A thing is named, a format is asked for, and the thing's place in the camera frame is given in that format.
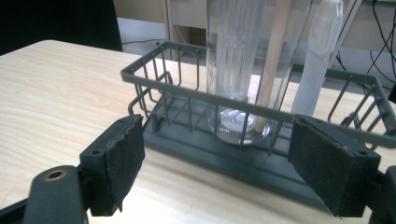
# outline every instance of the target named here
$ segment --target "light wood tabletop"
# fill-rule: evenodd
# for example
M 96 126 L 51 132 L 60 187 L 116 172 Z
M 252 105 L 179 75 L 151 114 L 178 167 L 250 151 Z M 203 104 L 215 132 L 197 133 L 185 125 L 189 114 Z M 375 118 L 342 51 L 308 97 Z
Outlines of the light wood tabletop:
M 0 208 L 26 198 L 39 173 L 78 165 L 79 153 L 128 115 L 134 87 L 120 70 L 138 57 L 51 40 L 0 57 Z M 91 223 L 367 223 L 371 213 L 333 217 L 150 148 L 146 154 L 123 212 Z

